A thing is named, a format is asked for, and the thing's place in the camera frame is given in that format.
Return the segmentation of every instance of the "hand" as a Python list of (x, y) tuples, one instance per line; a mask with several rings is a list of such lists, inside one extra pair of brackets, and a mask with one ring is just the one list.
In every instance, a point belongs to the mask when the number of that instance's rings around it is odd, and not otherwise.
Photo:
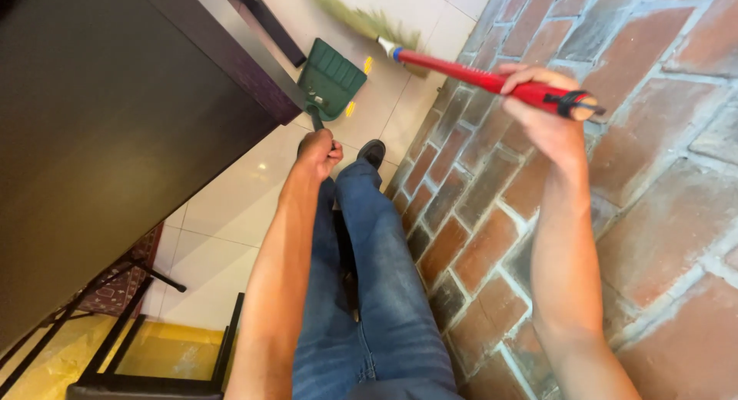
[[(564, 90), (579, 89), (579, 84), (571, 78), (541, 67), (506, 64), (500, 66), (500, 72), (510, 74), (500, 91), (502, 95), (526, 82), (541, 82)], [(544, 112), (514, 97), (505, 97), (502, 106), (505, 112), (522, 125), (530, 141), (552, 162), (562, 168), (587, 165), (582, 122)]]
[(295, 166), (314, 171), (321, 181), (343, 159), (343, 146), (333, 140), (333, 133), (328, 129), (308, 133), (300, 145), (300, 155)]

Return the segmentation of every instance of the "black chair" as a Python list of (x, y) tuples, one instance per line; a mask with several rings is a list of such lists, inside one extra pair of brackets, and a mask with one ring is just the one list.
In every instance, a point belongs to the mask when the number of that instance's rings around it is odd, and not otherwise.
[(97, 372), (113, 348), (116, 340), (123, 332), (126, 321), (133, 314), (151, 281), (152, 278), (149, 277), (143, 282), (134, 294), (133, 299), (126, 306), (123, 314), (115, 322), (113, 328), (110, 329), (103, 344), (92, 357), (92, 360), (90, 360), (80, 379), (67, 387), (67, 400), (125, 400), (127, 398), (135, 400), (162, 400), (163, 398), (218, 400), (223, 398), (223, 381), (225, 379), (231, 349), (235, 341), (238, 319), (241, 316), (241, 306), (244, 304), (243, 293), (239, 293), (236, 298), (230, 325), (226, 326), (221, 348), (218, 351), (218, 358), (216, 359), (216, 367), (209, 381), (184, 378), (124, 376), (115, 373), (123, 360), (125, 351), (128, 350), (134, 341), (136, 332), (143, 325), (143, 321), (146, 318), (145, 315), (139, 315), (136, 318), (131, 329), (125, 334), (120, 348), (116, 351), (105, 372)]

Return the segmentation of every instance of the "broom bristles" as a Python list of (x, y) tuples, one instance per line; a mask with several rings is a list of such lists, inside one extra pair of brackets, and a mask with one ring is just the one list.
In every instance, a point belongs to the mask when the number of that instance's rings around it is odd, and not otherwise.
[[(405, 33), (402, 29), (402, 22), (393, 27), (391, 21), (387, 18), (382, 10), (361, 10), (351, 9), (341, 0), (315, 0), (318, 6), (328, 15), (343, 22), (357, 33), (371, 40), (377, 37), (383, 37), (388, 41), (407, 48), (409, 50), (418, 50), (421, 45), (420, 31), (411, 31)], [(425, 78), (428, 76), (429, 70), (416, 65), (407, 64), (405, 68), (412, 74)]]

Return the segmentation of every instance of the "denim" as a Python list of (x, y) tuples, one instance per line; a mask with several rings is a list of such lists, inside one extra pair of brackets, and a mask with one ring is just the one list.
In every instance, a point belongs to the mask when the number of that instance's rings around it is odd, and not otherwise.
[[(449, 355), (407, 249), (400, 216), (365, 159), (320, 186), (292, 398), (340, 400), (359, 383), (424, 378), (456, 392)], [(360, 322), (348, 310), (332, 208), (354, 247)]]

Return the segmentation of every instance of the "person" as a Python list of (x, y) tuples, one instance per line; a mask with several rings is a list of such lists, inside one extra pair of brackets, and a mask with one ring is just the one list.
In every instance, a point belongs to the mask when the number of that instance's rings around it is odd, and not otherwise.
[[(500, 72), (509, 74), (503, 95), (530, 81), (578, 89), (538, 67)], [(512, 97), (503, 109), (551, 162), (531, 284), (534, 329), (560, 390), (569, 400), (640, 398), (602, 332), (583, 123)], [(383, 156), (372, 140), (334, 182), (343, 152), (331, 132), (301, 143), (246, 289), (226, 400), (460, 398), (400, 217), (379, 192)], [(338, 274), (335, 200), (354, 248), (358, 322)]]

